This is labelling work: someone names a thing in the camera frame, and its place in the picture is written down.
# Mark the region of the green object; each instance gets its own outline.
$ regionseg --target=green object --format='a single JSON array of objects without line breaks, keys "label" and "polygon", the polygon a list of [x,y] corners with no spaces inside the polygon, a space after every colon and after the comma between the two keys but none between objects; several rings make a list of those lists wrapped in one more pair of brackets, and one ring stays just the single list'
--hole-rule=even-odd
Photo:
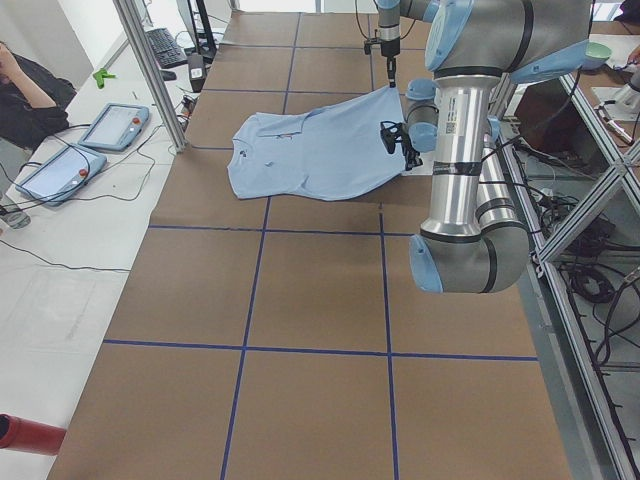
[{"label": "green object", "polygon": [[611,49],[601,43],[589,42],[587,44],[587,56],[608,60],[611,56]]},{"label": "green object", "polygon": [[98,88],[104,88],[104,79],[105,78],[116,78],[116,76],[112,73],[107,72],[106,68],[101,68],[96,73],[93,74],[93,78],[95,78],[96,83],[98,84]]},{"label": "green object", "polygon": [[601,43],[589,42],[587,44],[587,52],[584,63],[582,64],[583,70],[595,70],[600,68],[604,63],[609,60],[611,56],[611,49]]}]

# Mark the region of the white table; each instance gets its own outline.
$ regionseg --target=white table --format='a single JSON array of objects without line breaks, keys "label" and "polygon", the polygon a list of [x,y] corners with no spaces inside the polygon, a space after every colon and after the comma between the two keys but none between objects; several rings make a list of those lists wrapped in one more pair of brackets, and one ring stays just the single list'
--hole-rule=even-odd
[{"label": "white table", "polygon": [[[178,79],[166,86],[177,105],[185,94],[181,88],[189,91],[190,85],[186,66],[174,71]],[[146,105],[151,116],[131,147],[108,155],[107,167],[135,150],[162,121],[131,48],[119,55],[109,72],[117,79],[107,79],[102,90],[93,78],[85,82],[68,108],[70,123],[91,123],[108,102]],[[83,131],[69,130],[60,137],[77,141]],[[43,162],[62,146],[47,139],[31,161]],[[28,210],[31,224],[26,228],[11,230],[2,224],[0,239],[56,263],[130,269],[173,162],[166,130],[160,128],[142,152],[156,165],[135,201],[104,198],[38,206]],[[134,153],[96,176],[77,197],[131,198],[151,163]],[[19,178],[29,171],[25,168]],[[28,200],[14,187],[8,194],[17,203]],[[126,273],[49,267],[0,244],[0,413],[68,426],[126,280]],[[0,450],[0,478],[43,480],[54,459]]]}]

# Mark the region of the tablet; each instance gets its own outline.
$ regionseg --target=tablet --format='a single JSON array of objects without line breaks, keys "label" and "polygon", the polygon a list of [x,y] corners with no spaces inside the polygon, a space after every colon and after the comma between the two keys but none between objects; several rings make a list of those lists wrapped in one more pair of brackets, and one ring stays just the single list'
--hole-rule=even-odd
[{"label": "tablet", "polygon": [[60,205],[102,170],[106,161],[102,153],[69,144],[16,185],[16,190]]},{"label": "tablet", "polygon": [[147,107],[109,103],[78,143],[93,149],[121,152],[131,145],[148,119]]}]

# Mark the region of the light blue t-shirt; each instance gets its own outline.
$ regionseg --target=light blue t-shirt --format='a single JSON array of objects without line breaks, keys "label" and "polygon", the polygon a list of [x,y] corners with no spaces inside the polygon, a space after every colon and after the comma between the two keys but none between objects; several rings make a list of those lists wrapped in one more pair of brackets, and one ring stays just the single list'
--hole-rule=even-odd
[{"label": "light blue t-shirt", "polygon": [[367,193],[404,171],[401,148],[389,155],[380,138],[383,121],[403,121],[396,88],[302,115],[256,113],[233,138],[233,191],[238,198],[287,193],[320,200]]}]

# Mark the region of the black clamp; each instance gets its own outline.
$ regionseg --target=black clamp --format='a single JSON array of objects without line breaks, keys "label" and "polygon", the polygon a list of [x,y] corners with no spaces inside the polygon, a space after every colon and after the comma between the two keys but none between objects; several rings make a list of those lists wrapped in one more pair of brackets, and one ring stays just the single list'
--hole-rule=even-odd
[{"label": "black clamp", "polygon": [[386,41],[379,37],[367,38],[364,41],[365,55],[371,55],[372,45],[380,45],[382,55],[387,59],[387,78],[389,79],[389,86],[394,88],[396,86],[396,55],[400,53],[400,40]]},{"label": "black clamp", "polygon": [[411,138],[405,131],[404,125],[404,123],[380,122],[380,138],[382,138],[382,143],[384,143],[389,155],[395,153],[396,144],[399,143],[402,146],[404,169],[408,172],[414,167],[422,165],[422,159],[420,152],[411,145]]}]

